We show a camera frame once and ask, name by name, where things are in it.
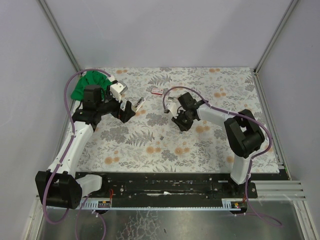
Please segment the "small white stapler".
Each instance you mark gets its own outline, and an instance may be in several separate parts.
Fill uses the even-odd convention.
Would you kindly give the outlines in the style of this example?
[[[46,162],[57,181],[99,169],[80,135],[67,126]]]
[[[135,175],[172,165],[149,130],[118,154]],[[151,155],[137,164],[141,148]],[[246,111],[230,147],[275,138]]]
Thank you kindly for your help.
[[[173,97],[173,96],[168,96],[167,97],[167,100],[168,101],[175,101],[177,98],[176,97]]]

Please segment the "olive green stapler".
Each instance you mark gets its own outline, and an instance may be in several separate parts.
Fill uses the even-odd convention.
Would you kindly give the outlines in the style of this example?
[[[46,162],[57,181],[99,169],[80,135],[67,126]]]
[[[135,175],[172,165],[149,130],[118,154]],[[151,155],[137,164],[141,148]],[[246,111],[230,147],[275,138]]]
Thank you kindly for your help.
[[[134,104],[133,106],[132,106],[132,110],[136,113],[136,112],[138,112],[139,111],[139,109],[143,106],[143,104],[145,103],[145,98],[144,97],[141,97],[138,101],[137,101],[137,103],[136,104]]]

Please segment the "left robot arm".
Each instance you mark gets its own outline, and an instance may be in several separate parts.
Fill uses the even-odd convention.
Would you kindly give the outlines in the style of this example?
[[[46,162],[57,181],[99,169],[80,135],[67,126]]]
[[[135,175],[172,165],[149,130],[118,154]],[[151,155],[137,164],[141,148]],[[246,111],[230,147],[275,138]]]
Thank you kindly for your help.
[[[104,115],[111,114],[121,122],[128,122],[135,111],[132,103],[122,101],[128,87],[114,81],[103,90],[99,85],[87,85],[83,100],[71,117],[71,131],[55,160],[46,171],[35,176],[38,195],[44,207],[76,209],[81,199],[102,187],[102,177],[87,174],[76,178],[76,168],[82,152]]]

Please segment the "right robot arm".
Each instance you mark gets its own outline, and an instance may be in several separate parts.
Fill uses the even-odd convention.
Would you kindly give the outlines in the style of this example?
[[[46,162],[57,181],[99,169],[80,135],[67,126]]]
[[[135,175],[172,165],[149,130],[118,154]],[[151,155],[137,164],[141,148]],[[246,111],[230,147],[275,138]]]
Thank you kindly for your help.
[[[238,185],[244,184],[251,176],[248,172],[249,157],[258,151],[265,141],[265,136],[252,112],[245,109],[233,115],[227,110],[213,108],[203,99],[195,100],[188,92],[177,100],[178,103],[167,103],[165,112],[180,131],[188,131],[195,120],[202,120],[220,126],[226,133],[229,146],[234,153],[230,178]]]

